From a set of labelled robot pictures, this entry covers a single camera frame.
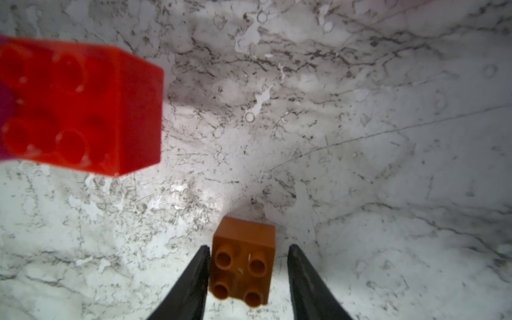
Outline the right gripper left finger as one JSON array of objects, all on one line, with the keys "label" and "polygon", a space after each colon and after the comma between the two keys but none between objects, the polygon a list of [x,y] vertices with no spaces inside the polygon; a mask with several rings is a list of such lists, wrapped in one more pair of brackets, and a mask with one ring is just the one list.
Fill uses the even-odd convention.
[{"label": "right gripper left finger", "polygon": [[210,258],[209,247],[202,245],[148,319],[202,320],[209,285]]}]

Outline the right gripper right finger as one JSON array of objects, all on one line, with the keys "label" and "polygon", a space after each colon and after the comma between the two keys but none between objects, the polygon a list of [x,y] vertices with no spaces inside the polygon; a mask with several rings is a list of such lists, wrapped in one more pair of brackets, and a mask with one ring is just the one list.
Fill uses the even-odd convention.
[{"label": "right gripper right finger", "polygon": [[287,267],[295,319],[352,320],[296,244],[289,246]]}]

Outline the orange small lego brick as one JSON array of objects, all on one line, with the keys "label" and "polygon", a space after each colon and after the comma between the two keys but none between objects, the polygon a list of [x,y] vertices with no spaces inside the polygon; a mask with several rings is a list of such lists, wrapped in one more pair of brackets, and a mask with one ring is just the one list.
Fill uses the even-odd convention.
[{"label": "orange small lego brick", "polygon": [[213,235],[210,292],[250,307],[266,305],[275,252],[273,225],[224,217]]}]

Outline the red long lego brick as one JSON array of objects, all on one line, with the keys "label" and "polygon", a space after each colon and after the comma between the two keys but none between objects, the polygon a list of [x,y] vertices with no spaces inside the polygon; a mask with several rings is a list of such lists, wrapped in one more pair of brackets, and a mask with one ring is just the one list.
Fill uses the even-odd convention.
[{"label": "red long lego brick", "polygon": [[119,177],[158,164],[164,70],[109,45],[1,38],[15,159]]}]

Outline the pink small lego brick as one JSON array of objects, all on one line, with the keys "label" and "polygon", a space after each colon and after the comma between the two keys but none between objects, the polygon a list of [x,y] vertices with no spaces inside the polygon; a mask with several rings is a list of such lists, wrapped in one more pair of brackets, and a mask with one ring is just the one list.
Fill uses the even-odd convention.
[{"label": "pink small lego brick", "polygon": [[[0,128],[3,128],[15,113],[12,92],[3,82],[1,82],[0,85],[0,104]],[[3,131],[1,131],[0,148],[1,161],[7,161],[15,158],[14,155],[9,153],[5,143],[3,142]]]}]

